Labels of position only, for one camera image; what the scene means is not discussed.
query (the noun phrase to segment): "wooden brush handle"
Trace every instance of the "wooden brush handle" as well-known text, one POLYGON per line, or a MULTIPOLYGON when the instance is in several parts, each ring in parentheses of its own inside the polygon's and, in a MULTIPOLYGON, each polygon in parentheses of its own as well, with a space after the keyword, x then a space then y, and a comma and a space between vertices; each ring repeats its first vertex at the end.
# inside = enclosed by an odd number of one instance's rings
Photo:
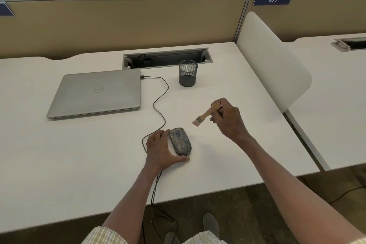
POLYGON ((220 103, 215 103, 213 104, 213 106, 210 107, 210 109, 208 109, 203 115, 200 116, 201 120, 206 119, 208 116, 211 115, 211 109, 212 110, 219 110, 221 108, 221 104, 220 103))

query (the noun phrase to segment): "floor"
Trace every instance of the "floor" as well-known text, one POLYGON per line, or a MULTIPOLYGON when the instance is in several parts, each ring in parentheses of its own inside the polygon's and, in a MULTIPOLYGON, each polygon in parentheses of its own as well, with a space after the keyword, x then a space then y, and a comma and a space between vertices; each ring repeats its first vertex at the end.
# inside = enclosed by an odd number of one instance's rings
MULTIPOLYGON (((344 192, 366 186, 366 164, 299 178, 327 202, 344 192)), ((358 229, 366 233, 366 189, 346 194, 332 206, 358 229)), ((181 242, 203 230, 205 212, 212 213, 220 226, 220 238, 227 243, 297 244, 264 184, 163 203, 162 207, 179 223, 181 242)), ((108 214, 0 234, 1 244, 80 244, 108 214)), ((147 206, 144 215, 146 243, 161 243, 152 226, 158 209, 147 206)), ((176 226, 155 218, 157 231, 164 238, 176 226)))

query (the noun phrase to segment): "dell logo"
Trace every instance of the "dell logo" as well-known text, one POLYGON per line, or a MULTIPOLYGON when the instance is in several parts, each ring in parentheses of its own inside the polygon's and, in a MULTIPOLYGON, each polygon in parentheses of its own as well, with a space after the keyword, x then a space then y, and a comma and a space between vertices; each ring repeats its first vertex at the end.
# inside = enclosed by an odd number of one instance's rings
POLYGON ((101 93, 101 92, 103 92, 103 90, 104 90, 104 88, 102 86, 99 86, 99 87, 94 89, 94 92, 101 93))

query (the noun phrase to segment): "person's left arm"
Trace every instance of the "person's left arm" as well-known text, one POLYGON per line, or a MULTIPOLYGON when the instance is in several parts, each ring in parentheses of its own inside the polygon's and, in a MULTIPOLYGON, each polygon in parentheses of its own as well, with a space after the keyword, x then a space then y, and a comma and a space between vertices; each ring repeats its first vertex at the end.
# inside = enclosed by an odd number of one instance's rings
MULTIPOLYGON (((167 131, 160 130, 150 135, 146 143, 148 154, 144 168, 142 168, 134 185, 102 225, 102 227, 112 231, 103 232, 104 235, 100 236, 100 231, 103 228, 95 228, 97 232, 93 235, 92 231, 83 243, 113 243, 109 240, 101 242, 100 238, 113 239, 121 236, 129 244, 137 244, 140 237, 146 201, 154 178, 159 172, 175 163, 189 161, 189 157, 176 156, 169 152, 168 133, 169 129, 167 131)), ((115 243, 123 242, 121 239, 116 239, 115 243)))

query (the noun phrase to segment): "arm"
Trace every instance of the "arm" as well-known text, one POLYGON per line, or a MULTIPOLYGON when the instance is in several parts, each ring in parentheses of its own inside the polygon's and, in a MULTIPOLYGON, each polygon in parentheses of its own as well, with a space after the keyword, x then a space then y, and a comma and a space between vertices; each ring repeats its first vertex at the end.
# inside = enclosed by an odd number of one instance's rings
POLYGON ((146 201, 154 178, 159 172, 178 162, 189 161, 186 156, 174 156, 168 150, 167 131, 152 134, 147 143, 146 163, 134 185, 113 209, 103 227, 110 228, 129 244, 137 244, 146 201))
POLYGON ((329 204, 291 175, 250 136, 239 109, 225 98, 211 121, 250 158, 283 219, 301 244, 346 244, 365 237, 329 204))

